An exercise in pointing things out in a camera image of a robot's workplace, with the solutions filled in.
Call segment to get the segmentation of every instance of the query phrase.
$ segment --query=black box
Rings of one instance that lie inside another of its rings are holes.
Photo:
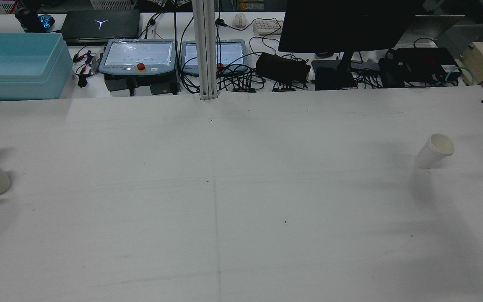
[[[448,72],[458,67],[446,48],[399,48],[393,56],[407,68],[408,72],[402,75],[407,82],[443,82]],[[454,69],[448,81],[455,81],[460,75],[462,71]]]
[[[291,85],[293,81],[306,82],[310,65],[304,62],[286,59],[278,55],[262,53],[257,60],[256,73],[259,76]]]

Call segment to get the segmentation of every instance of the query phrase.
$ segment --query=monitor stand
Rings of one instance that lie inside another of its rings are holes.
[[[345,52],[341,60],[312,61],[316,90],[337,90],[357,87],[351,75],[350,63],[353,52]]]

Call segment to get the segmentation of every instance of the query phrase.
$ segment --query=laptop logo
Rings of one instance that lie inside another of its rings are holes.
[[[104,21],[98,21],[98,20],[94,20],[94,21],[96,21],[96,22],[100,23],[100,26],[98,26],[98,30],[100,30],[100,29],[102,29],[102,23],[107,22],[107,21],[109,21],[109,20],[104,20]]]

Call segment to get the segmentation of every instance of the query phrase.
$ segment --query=metal frame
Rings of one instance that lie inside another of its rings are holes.
[[[214,0],[193,0],[201,99],[217,98]]]

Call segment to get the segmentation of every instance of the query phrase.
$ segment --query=screen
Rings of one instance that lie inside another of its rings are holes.
[[[424,0],[288,0],[278,50],[358,52],[392,48]]]
[[[111,44],[104,65],[171,65],[172,42],[118,42]]]
[[[243,64],[243,57],[244,51],[242,48],[241,43],[221,43],[221,45],[216,44],[216,56],[219,57],[219,53],[221,52],[221,63],[226,66],[230,63],[233,64]],[[187,66],[195,66],[198,65],[197,61],[197,46],[196,44],[187,44],[186,45],[186,55],[184,56],[186,67]]]

